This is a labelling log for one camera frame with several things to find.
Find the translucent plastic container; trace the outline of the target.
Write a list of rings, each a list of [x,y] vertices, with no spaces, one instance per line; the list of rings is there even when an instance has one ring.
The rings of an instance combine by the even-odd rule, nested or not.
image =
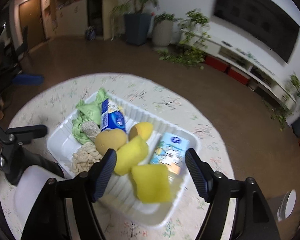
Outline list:
[[[50,178],[55,178],[57,181],[65,180],[37,165],[28,167],[21,176],[14,194],[14,206],[23,226],[26,224],[26,220],[43,186]]]

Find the green cloth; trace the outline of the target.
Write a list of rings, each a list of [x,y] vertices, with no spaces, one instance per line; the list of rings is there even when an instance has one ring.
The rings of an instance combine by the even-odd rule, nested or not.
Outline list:
[[[85,101],[81,99],[77,103],[76,109],[78,110],[78,117],[72,120],[72,135],[82,145],[90,141],[89,137],[82,131],[83,123],[93,121],[95,124],[100,126],[101,105],[107,98],[108,94],[106,90],[101,87],[93,102],[85,103]]]

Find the cream knotted rope toy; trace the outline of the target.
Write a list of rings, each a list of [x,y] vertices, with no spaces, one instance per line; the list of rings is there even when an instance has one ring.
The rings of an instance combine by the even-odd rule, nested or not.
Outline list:
[[[94,163],[101,161],[103,156],[98,152],[92,142],[86,142],[72,155],[71,172],[79,174],[89,171]]]

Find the blue Vinda tissue pack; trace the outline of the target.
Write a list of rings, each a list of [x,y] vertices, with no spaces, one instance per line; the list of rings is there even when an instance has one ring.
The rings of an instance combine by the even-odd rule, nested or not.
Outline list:
[[[106,99],[101,105],[101,131],[112,129],[126,132],[125,116],[121,106]]]

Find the tan gourd makeup sponge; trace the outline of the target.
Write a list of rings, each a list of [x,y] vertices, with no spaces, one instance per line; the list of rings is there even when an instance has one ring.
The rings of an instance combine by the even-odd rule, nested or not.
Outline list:
[[[117,151],[127,140],[127,134],[123,130],[111,129],[98,133],[95,138],[95,146],[99,154],[104,156],[110,148]]]

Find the yellow sponge block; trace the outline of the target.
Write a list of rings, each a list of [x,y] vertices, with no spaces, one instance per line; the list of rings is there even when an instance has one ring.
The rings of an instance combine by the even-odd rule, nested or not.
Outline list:
[[[170,202],[171,189],[168,169],[162,164],[134,166],[131,175],[137,198],[145,204]]]

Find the light blue cartoon tissue pack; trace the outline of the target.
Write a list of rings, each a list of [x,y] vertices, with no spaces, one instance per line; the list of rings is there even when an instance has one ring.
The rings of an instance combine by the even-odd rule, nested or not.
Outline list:
[[[165,165],[172,174],[179,175],[184,166],[185,152],[190,142],[178,135],[164,133],[151,157],[151,164]]]

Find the yellow rectangular sponge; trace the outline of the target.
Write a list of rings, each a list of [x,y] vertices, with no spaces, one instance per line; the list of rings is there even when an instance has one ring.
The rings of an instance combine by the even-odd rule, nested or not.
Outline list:
[[[129,173],[133,166],[138,165],[148,155],[149,148],[141,136],[137,135],[116,152],[117,160],[114,172],[119,176]]]

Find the orange teardrop makeup sponge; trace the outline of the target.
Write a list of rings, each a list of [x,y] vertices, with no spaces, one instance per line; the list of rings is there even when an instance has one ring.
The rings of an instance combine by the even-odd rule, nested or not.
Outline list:
[[[147,141],[153,132],[153,125],[150,122],[140,122],[135,124],[129,132],[128,139],[131,141],[134,137],[140,136]]]

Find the grey white trash bin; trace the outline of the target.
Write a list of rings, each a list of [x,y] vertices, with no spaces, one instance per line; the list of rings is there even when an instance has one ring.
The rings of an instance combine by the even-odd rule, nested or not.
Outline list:
[[[268,198],[268,205],[277,222],[281,222],[290,217],[296,203],[296,191],[293,189],[281,196]]]

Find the white plastic tray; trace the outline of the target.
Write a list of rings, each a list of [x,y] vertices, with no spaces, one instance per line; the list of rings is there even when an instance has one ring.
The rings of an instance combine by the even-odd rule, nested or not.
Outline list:
[[[159,140],[165,132],[170,132],[189,141],[189,147],[196,152],[200,151],[201,145],[197,136],[193,133],[172,124],[146,110],[141,109],[127,102],[114,94],[110,94],[112,102],[123,108],[125,115],[126,130],[141,121],[148,121],[153,124],[154,131],[147,141],[149,154],[141,163],[149,163]],[[78,116],[78,111],[74,110],[67,118],[54,130],[47,140],[47,149],[59,165],[64,169],[66,178],[74,178],[71,172],[72,155],[77,152],[81,144],[72,136],[72,121]],[[164,226],[176,210],[185,187],[190,180],[190,174],[186,166],[183,166],[181,173],[175,176],[171,183],[172,200],[166,203],[143,204],[138,200],[134,192],[132,180],[128,175],[117,176],[112,174],[105,193],[100,202],[111,210],[123,214],[141,226],[148,228],[160,228]]]

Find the white cabinet shelving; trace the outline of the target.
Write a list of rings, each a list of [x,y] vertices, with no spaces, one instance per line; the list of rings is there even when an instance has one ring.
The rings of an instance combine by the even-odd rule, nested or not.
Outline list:
[[[87,0],[11,0],[11,35],[15,48],[29,48],[55,37],[84,36],[88,27]]]

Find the tall plant in dark pot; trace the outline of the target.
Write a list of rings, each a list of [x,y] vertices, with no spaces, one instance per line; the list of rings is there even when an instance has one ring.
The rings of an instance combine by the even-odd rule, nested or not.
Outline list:
[[[158,7],[158,0],[126,0],[110,11],[111,39],[119,34],[119,20],[125,24],[125,37],[128,44],[140,46],[146,43],[152,15],[145,12],[146,4]]]

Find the small plant by console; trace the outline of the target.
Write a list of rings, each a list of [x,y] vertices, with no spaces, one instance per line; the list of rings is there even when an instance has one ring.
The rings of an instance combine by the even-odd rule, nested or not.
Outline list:
[[[300,79],[293,73],[285,83],[280,101],[271,102],[270,99],[263,98],[262,101],[270,113],[271,120],[279,124],[279,129],[283,132],[288,126],[288,118],[294,115],[295,111],[300,111]]]

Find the floral tablecloth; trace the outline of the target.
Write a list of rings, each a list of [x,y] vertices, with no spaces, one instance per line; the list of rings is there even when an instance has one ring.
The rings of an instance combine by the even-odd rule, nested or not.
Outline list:
[[[8,121],[9,127],[44,124],[54,131],[75,109],[100,88],[149,111],[191,133],[200,141],[200,158],[233,178],[234,172],[225,143],[211,122],[183,96],[150,80],[128,74],[91,74],[60,83],[40,93]],[[100,204],[95,211],[106,239],[195,239],[208,205],[198,196],[192,182],[167,224],[160,229],[147,229],[111,212]]]

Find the plant in ribbed grey pot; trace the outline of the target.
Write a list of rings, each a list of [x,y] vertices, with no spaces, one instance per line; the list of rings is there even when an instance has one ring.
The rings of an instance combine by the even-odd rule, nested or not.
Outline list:
[[[174,14],[162,13],[154,18],[152,43],[155,47],[167,47],[170,44],[175,22]]]

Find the red box right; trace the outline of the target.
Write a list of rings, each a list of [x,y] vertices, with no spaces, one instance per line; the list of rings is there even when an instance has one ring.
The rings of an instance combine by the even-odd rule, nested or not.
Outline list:
[[[227,74],[243,85],[247,85],[250,80],[249,75],[245,74],[244,72],[235,67],[230,67],[228,69]]]

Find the red box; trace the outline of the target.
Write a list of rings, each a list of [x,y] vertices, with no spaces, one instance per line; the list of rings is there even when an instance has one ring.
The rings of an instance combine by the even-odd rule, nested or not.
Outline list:
[[[247,85],[250,80],[249,75],[245,74],[244,72],[235,67],[230,67],[228,69],[227,74],[243,85]]]
[[[229,68],[229,64],[221,59],[218,59],[216,57],[213,57],[211,55],[207,55],[205,58],[205,64],[207,64],[210,67],[215,68],[216,70],[220,72],[226,72]]]

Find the white TV console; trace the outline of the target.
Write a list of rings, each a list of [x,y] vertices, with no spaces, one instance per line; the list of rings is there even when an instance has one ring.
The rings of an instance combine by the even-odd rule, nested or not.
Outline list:
[[[206,53],[227,62],[230,66],[249,75],[250,79],[257,83],[258,87],[277,102],[280,101],[285,84],[273,72],[244,55],[238,48],[231,47],[216,37],[211,36],[210,38],[204,38],[204,40]]]

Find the red box left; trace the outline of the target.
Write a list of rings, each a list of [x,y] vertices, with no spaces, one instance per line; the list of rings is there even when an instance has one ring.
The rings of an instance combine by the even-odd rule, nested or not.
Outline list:
[[[216,70],[220,72],[226,72],[229,68],[229,64],[221,59],[218,59],[216,57],[213,57],[211,55],[207,55],[205,58],[205,64],[207,64],[210,67],[215,68]]]

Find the trailing green plant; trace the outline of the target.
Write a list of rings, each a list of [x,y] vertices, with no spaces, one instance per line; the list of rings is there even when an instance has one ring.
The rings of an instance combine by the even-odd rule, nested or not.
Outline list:
[[[185,18],[176,18],[175,21],[178,23],[180,40],[173,49],[159,49],[159,59],[181,64],[188,69],[204,69],[210,19],[196,8],[188,11]]]

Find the wall mounted black television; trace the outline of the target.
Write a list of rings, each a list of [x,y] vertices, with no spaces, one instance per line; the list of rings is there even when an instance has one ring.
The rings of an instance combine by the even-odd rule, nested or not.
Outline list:
[[[273,1],[216,0],[213,15],[249,32],[289,61],[300,27]]]

